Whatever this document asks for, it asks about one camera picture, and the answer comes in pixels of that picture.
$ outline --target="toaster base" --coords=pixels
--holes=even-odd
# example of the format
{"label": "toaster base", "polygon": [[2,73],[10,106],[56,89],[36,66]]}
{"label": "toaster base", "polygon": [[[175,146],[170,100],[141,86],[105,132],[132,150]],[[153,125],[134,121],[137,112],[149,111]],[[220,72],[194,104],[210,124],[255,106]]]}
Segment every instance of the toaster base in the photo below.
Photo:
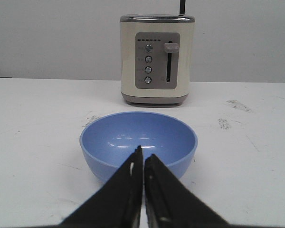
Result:
{"label": "toaster base", "polygon": [[140,103],[140,104],[177,104],[181,103],[187,98],[188,94],[181,97],[138,97],[129,96],[122,93],[127,103]]}

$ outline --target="white wall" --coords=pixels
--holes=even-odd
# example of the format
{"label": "white wall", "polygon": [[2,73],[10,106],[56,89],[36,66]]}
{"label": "white wall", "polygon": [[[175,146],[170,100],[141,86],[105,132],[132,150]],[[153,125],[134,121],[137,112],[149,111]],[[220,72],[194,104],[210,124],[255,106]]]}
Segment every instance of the white wall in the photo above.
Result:
{"label": "white wall", "polygon": [[[120,80],[119,17],[178,0],[0,0],[0,77]],[[191,81],[285,82],[285,0],[187,0]]]}

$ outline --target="blue bowl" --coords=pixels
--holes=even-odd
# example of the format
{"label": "blue bowl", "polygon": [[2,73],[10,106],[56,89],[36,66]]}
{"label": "blue bowl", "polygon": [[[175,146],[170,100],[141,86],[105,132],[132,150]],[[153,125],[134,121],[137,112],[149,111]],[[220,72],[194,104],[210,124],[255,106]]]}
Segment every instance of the blue bowl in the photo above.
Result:
{"label": "blue bowl", "polygon": [[147,159],[156,154],[180,178],[189,167],[198,140],[185,123],[167,115],[125,112],[89,124],[80,145],[94,175],[105,183],[138,145]]}

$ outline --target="toaster control panel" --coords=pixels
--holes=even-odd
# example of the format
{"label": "toaster control panel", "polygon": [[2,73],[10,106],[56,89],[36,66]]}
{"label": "toaster control panel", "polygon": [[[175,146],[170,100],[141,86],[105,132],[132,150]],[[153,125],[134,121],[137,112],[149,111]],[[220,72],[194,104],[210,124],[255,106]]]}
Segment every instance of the toaster control panel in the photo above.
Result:
{"label": "toaster control panel", "polygon": [[175,89],[180,35],[139,32],[135,39],[135,86],[139,89]]}

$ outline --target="table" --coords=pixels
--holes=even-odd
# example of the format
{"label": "table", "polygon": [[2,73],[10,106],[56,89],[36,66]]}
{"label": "table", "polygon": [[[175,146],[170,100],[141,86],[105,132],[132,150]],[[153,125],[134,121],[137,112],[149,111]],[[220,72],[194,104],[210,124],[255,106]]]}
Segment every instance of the table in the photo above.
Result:
{"label": "table", "polygon": [[128,105],[120,81],[0,78],[0,227],[58,224],[94,194],[79,136],[125,111],[194,129],[181,182],[229,223],[285,226],[285,83],[191,82],[182,105],[147,106]]}

